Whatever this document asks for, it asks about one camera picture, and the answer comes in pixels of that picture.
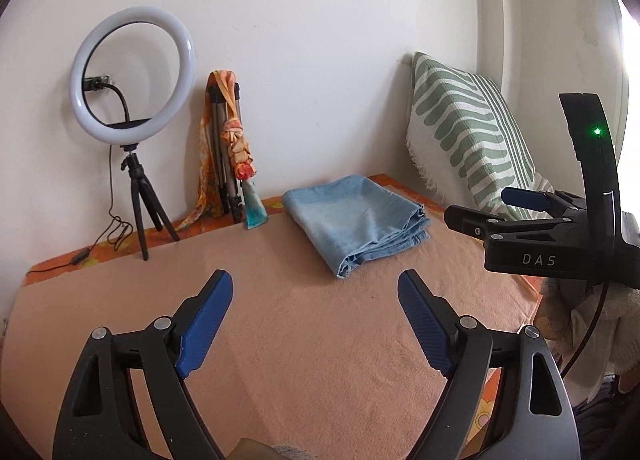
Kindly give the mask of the gloved right hand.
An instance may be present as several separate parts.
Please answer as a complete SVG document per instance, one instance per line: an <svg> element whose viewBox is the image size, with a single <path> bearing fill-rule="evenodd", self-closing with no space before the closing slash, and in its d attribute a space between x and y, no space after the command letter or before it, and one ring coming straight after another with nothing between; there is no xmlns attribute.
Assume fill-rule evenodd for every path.
<svg viewBox="0 0 640 460"><path fill-rule="evenodd" d="M536 325L552 355L566 367L576 357L564 384L576 406L593 400L604 376L623 376L639 366L639 291L612 283L593 332L587 330L596 313L602 287L597 285L574 309L561 297L566 280L546 278Z"/></svg>

